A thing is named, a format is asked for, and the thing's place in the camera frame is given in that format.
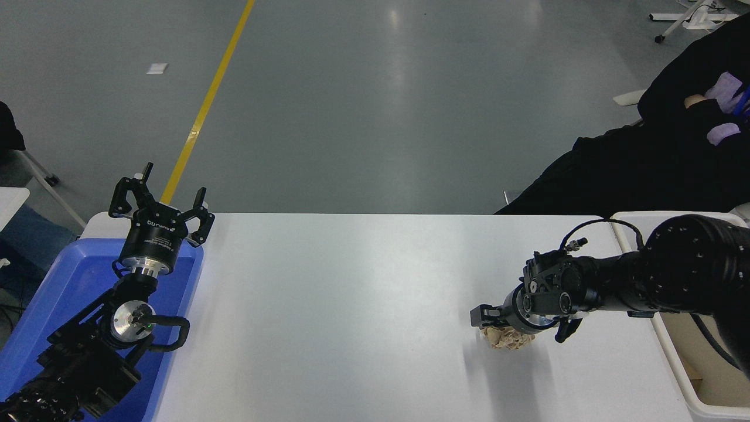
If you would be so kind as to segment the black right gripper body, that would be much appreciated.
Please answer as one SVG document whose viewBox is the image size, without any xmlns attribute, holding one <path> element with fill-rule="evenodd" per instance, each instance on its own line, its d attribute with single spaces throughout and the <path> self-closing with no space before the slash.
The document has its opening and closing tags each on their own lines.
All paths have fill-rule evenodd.
<svg viewBox="0 0 750 422">
<path fill-rule="evenodd" d="M 504 320 L 515 331 L 526 335 L 536 335 L 546 329 L 555 328 L 557 321 L 547 318 L 546 316 L 529 314 L 523 308 L 523 296 L 526 290 L 524 286 L 517 286 L 504 299 L 503 317 Z"/>
</svg>

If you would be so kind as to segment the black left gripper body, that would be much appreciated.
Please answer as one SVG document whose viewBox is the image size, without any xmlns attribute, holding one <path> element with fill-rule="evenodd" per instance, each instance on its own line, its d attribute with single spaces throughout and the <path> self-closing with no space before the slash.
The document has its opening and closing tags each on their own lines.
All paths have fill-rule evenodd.
<svg viewBox="0 0 750 422">
<path fill-rule="evenodd" d="M 137 267 L 172 272 L 186 235 L 185 220 L 176 208 L 157 203 L 137 209 L 124 240 L 120 264 L 132 272 Z"/>
</svg>

